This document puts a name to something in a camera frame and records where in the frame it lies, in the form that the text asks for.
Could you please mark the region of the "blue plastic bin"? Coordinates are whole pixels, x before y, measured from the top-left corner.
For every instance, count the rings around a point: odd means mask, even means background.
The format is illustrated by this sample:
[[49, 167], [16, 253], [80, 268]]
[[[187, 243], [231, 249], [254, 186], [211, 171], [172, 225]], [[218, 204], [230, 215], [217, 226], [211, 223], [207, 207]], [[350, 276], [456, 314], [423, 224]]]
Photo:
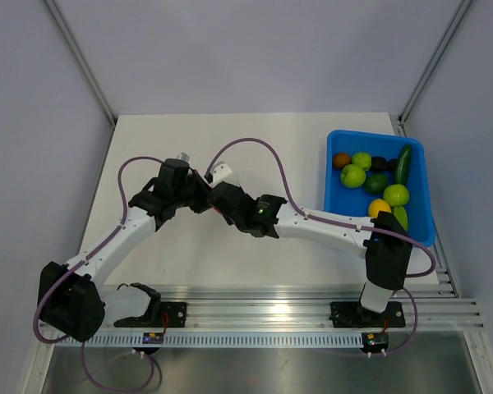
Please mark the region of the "blue plastic bin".
[[340, 171], [334, 169], [332, 159], [337, 153], [353, 155], [358, 152], [385, 159], [397, 158], [404, 145], [412, 146], [412, 157], [408, 174], [407, 189], [410, 200], [408, 235], [425, 246], [435, 241], [435, 224], [431, 209], [431, 197], [426, 174], [424, 148], [413, 138], [366, 133], [361, 131], [331, 131], [326, 140], [326, 175], [324, 210], [344, 216], [363, 217], [374, 195], [367, 194], [362, 187], [349, 189], [341, 183]]

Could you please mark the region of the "yellow lemon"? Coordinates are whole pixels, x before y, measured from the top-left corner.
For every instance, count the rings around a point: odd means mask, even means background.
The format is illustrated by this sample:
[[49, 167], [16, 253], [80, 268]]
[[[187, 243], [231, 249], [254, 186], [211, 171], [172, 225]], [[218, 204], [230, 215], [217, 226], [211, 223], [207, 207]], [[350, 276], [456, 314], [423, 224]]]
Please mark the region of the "yellow lemon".
[[391, 213], [392, 209], [389, 204], [383, 199], [374, 199], [368, 206], [368, 216], [371, 218], [377, 218], [379, 213]]

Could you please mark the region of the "dark green lime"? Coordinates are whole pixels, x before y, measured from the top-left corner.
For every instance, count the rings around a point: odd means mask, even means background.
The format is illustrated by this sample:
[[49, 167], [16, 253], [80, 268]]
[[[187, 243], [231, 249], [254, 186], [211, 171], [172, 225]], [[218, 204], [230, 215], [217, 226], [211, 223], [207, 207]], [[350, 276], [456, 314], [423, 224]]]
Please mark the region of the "dark green lime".
[[384, 173], [374, 173], [367, 177], [363, 184], [364, 191], [369, 195], [382, 195], [389, 185], [389, 177]]

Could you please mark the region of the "light green apple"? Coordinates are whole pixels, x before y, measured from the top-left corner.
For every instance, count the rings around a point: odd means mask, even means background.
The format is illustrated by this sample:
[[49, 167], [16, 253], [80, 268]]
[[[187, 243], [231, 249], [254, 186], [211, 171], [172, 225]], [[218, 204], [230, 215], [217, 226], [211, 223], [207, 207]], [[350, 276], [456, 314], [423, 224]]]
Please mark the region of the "light green apple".
[[407, 205], [410, 200], [408, 188], [402, 184], [387, 186], [383, 193], [383, 200], [391, 207]]

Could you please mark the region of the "green star fruit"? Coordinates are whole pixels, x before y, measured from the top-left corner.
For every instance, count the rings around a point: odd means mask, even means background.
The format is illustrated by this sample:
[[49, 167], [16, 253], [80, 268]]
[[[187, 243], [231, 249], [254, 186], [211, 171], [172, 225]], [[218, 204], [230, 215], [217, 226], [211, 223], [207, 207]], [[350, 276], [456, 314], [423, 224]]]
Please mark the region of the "green star fruit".
[[395, 216], [399, 224], [405, 231], [408, 231], [408, 214], [404, 206], [396, 206], [392, 208], [392, 214]]

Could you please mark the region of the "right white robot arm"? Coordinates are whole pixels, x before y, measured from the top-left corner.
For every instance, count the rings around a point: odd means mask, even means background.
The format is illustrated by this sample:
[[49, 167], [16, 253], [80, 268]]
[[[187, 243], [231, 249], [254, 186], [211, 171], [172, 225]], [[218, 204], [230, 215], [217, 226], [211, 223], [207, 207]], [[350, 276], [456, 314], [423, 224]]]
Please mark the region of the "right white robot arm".
[[407, 233], [393, 214], [350, 218], [315, 210], [299, 213], [289, 199], [254, 199], [226, 181], [211, 186], [208, 202], [227, 224], [251, 236], [315, 241], [364, 259], [366, 281], [359, 301], [333, 311], [333, 325], [380, 328], [393, 323], [386, 310], [390, 297], [403, 288], [412, 253], [412, 245], [403, 239]]

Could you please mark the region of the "brown kiwi fruit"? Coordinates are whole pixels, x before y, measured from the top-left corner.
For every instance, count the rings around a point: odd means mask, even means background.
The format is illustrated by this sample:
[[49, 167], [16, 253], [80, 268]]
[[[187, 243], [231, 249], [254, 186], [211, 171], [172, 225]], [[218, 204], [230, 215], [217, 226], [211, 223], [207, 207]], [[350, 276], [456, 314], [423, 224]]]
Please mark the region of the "brown kiwi fruit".
[[332, 158], [333, 168], [343, 170], [347, 165], [352, 163], [352, 158], [347, 153], [337, 153]]

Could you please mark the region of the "bumpy green fruit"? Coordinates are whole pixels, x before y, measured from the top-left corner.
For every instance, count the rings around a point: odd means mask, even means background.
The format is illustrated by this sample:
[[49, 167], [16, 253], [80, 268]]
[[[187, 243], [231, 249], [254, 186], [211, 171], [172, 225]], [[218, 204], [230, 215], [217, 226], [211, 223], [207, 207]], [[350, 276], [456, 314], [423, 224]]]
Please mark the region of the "bumpy green fruit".
[[359, 166], [365, 172], [371, 169], [372, 156], [366, 152], [357, 152], [352, 156], [352, 164]]

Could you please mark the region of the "dark avocado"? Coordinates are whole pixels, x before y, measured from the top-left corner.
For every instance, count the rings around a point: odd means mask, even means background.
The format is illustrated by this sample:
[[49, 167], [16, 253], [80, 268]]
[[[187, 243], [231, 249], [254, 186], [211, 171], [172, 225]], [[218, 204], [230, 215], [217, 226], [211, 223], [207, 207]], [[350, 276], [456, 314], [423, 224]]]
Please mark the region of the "dark avocado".
[[389, 168], [389, 162], [383, 157], [372, 157], [370, 170], [374, 173], [386, 172]]

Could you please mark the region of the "dark red plum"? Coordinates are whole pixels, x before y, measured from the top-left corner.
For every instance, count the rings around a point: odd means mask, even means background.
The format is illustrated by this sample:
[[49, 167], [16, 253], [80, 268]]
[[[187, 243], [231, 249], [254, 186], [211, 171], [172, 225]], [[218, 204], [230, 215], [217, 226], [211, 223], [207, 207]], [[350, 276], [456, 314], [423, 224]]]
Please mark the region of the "dark red plum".
[[391, 159], [388, 161], [387, 163], [387, 170], [391, 173], [393, 173], [396, 169], [396, 165], [397, 165], [397, 160], [394, 158], [394, 159]]

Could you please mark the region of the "green cucumber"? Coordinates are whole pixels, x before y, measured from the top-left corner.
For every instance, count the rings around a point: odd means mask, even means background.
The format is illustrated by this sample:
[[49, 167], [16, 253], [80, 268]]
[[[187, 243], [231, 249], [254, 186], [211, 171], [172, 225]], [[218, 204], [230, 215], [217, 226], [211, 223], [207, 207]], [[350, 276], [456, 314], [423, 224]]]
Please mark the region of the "green cucumber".
[[408, 183], [412, 151], [413, 147], [410, 144], [404, 145], [402, 150], [400, 151], [394, 168], [395, 184], [401, 184], [405, 186]]

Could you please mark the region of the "aluminium mounting rail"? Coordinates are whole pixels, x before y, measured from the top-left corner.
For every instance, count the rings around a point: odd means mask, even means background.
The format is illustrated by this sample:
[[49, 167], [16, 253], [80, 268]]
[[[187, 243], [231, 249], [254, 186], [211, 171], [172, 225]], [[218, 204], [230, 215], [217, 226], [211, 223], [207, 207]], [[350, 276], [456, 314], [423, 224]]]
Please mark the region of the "aluminium mounting rail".
[[[186, 330], [192, 331], [331, 331], [333, 301], [352, 301], [354, 291], [332, 286], [156, 286], [167, 301], [187, 303]], [[427, 332], [478, 332], [485, 329], [479, 306], [473, 299], [457, 297], [449, 286], [436, 291], [414, 291], [416, 304], [400, 291], [392, 300], [403, 305], [408, 327], [418, 312], [418, 329]]]

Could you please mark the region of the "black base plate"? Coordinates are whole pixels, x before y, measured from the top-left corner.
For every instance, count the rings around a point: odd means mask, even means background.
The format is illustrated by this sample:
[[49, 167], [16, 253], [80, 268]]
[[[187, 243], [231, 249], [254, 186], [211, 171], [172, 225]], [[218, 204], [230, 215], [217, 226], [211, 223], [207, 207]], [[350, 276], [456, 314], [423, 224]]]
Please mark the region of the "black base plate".
[[152, 302], [139, 317], [117, 320], [116, 328], [184, 328], [187, 319], [186, 302]]
[[358, 301], [335, 301], [329, 304], [334, 328], [405, 328], [402, 304], [390, 301], [381, 313], [370, 311]]

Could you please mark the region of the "aluminium frame post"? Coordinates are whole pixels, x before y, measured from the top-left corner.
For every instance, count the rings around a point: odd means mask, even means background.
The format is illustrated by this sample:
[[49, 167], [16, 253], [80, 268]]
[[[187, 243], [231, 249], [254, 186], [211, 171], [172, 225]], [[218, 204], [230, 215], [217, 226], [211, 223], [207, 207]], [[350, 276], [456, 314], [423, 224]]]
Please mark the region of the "aluminium frame post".
[[75, 62], [82, 78], [87, 84], [90, 92], [94, 96], [94, 100], [97, 103], [100, 111], [104, 115], [104, 119], [109, 125], [111, 131], [114, 131], [117, 125], [117, 115], [109, 103], [101, 85], [94, 74], [79, 41], [74, 34], [71, 25], [64, 15], [58, 1], [55, 0], [42, 0], [41, 4], [48, 12], [48, 15], [57, 29], [58, 34], [61, 37], [63, 44], [66, 46], [72, 60]]
[[424, 66], [421, 75], [417, 79], [412, 92], [408, 96], [406, 103], [403, 105], [402, 110], [395, 117], [390, 116], [391, 122], [395, 125], [396, 133], [400, 136], [406, 136], [406, 125], [408, 118], [417, 106], [418, 101], [424, 94], [427, 86], [430, 84], [434, 74], [436, 73], [439, 65], [443, 62], [449, 47], [453, 43], [454, 39], [458, 36], [458, 32], [461, 29], [463, 23], [468, 17], [468, 14], [472, 10], [476, 1], [473, 0], [461, 0], [458, 2], [452, 16], [449, 18], [442, 35], [437, 41], [436, 46], [432, 50], [429, 59]]

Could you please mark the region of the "right aluminium frame post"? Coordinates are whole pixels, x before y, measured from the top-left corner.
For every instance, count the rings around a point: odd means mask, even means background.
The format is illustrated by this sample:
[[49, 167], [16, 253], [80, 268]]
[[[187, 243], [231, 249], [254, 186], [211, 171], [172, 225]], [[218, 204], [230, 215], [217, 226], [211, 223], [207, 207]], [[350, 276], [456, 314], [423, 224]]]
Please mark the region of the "right aluminium frame post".
[[476, 1], [473, 0], [461, 0], [458, 2], [452, 16], [449, 18], [442, 35], [437, 41], [436, 46], [432, 50], [429, 59], [424, 66], [421, 75], [417, 79], [412, 92], [408, 96], [406, 103], [403, 105], [402, 110], [395, 117], [390, 116], [391, 122], [395, 125], [396, 133], [400, 136], [406, 136], [406, 125], [408, 118], [417, 106], [418, 101], [424, 94], [427, 86], [430, 84], [434, 74], [436, 73], [439, 65], [443, 62], [449, 47], [453, 43], [454, 39], [458, 36], [458, 32], [461, 29], [463, 23], [468, 17], [468, 14], [472, 10]]

